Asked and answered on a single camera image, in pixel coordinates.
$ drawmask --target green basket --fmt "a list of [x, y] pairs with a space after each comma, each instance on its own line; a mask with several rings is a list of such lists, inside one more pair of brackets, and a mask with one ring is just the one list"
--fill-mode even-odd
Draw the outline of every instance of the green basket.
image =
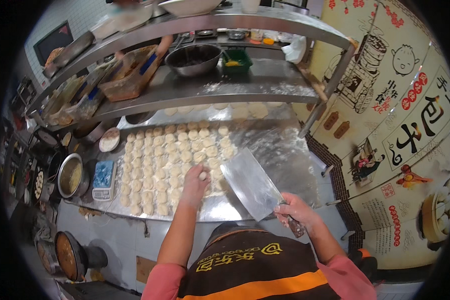
[[231, 75], [231, 74], [240, 74], [247, 73], [250, 69], [250, 66], [253, 65], [252, 60], [245, 50], [240, 49], [230, 49], [225, 50], [226, 53], [230, 56], [234, 61], [238, 61], [241, 66], [233, 66], [227, 67], [225, 64], [228, 62], [228, 58], [225, 54], [222, 53], [222, 69], [223, 74]]

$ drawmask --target floor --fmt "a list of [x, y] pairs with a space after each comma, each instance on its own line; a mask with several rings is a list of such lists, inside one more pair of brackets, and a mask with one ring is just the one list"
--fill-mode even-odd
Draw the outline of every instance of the floor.
[[[335, 200], [330, 178], [321, 177], [320, 173], [325, 169], [325, 165], [313, 154], [311, 156], [313, 173], [316, 175], [318, 183], [318, 197], [322, 204], [322, 207], [317, 208], [316, 212], [323, 218], [342, 248], [347, 251], [348, 240], [340, 240], [347, 232], [345, 224], [334, 205], [325, 205], [327, 202]], [[59, 231], [69, 231], [82, 245], [96, 245], [105, 250], [109, 263], [101, 272], [106, 280], [139, 293], [143, 291], [145, 284], [136, 280], [136, 256], [156, 261], [170, 222], [114, 219], [108, 215], [91, 216], [86, 219], [78, 213], [77, 206], [63, 201], [60, 203], [58, 211], [57, 229]], [[219, 224], [197, 224], [189, 266], [198, 258], [211, 232]], [[256, 222], [246, 221], [240, 225], [256, 225]], [[145, 226], [150, 233], [149, 237], [144, 236]], [[260, 221], [258, 226], [276, 235], [295, 239], [290, 229], [284, 228], [277, 219]], [[305, 235], [298, 241], [309, 243], [310, 239]]]

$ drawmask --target digital scale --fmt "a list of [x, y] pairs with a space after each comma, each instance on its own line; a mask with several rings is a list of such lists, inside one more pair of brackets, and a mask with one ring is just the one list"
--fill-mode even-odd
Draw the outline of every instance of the digital scale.
[[117, 164], [113, 160], [97, 162], [93, 176], [91, 196], [96, 201], [110, 201], [113, 199], [115, 173]]

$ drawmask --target cleaver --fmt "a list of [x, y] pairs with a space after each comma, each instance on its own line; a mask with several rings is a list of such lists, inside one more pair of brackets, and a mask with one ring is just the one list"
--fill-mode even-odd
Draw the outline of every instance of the cleaver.
[[[248, 148], [240, 150], [220, 169], [235, 195], [257, 222], [273, 213], [277, 205], [287, 204]], [[291, 216], [288, 216], [288, 224], [296, 238], [305, 234], [305, 228]]]

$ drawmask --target pink sleeve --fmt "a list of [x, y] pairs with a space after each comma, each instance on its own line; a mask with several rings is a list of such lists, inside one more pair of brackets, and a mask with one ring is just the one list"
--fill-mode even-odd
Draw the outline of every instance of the pink sleeve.
[[175, 263], [160, 263], [153, 267], [148, 275], [147, 284], [143, 289], [140, 300], [171, 300], [179, 293], [180, 280], [187, 271]]
[[377, 299], [377, 292], [370, 280], [354, 263], [343, 255], [335, 255], [327, 265], [317, 261], [330, 287], [343, 300]]

